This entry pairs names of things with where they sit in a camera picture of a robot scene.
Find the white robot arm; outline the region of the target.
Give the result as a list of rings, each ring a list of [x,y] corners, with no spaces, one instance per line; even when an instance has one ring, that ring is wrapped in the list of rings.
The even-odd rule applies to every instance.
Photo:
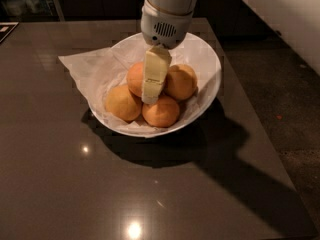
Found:
[[[141,31],[150,48],[143,64],[142,101],[154,104],[171,64],[169,51],[185,39],[197,0],[144,0]]]

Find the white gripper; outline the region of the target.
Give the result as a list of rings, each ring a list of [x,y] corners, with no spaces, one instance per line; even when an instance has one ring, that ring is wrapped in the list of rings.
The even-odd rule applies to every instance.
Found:
[[[165,5],[144,0],[142,7],[142,35],[148,45],[154,46],[146,51],[143,64],[142,101],[146,104],[158,100],[172,60],[167,49],[182,43],[193,16],[191,0],[170,0],[169,9]]]

